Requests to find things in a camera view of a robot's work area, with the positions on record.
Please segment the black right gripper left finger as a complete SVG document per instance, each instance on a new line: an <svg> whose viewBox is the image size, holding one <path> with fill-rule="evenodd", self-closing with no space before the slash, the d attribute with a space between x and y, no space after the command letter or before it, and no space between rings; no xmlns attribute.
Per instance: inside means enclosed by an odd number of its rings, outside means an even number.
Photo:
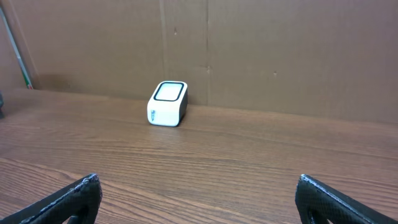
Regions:
<svg viewBox="0 0 398 224"><path fill-rule="evenodd" d="M89 174L48 197L13 213L1 223L94 224L102 199L100 179Z"/></svg>

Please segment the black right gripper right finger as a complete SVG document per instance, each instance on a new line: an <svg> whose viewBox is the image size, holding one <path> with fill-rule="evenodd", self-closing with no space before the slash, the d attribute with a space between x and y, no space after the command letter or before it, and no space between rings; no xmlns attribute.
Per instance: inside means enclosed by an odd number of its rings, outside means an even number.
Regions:
<svg viewBox="0 0 398 224"><path fill-rule="evenodd" d="M306 174L302 174L298 180L295 204L302 223L397 224L397 220Z"/></svg>

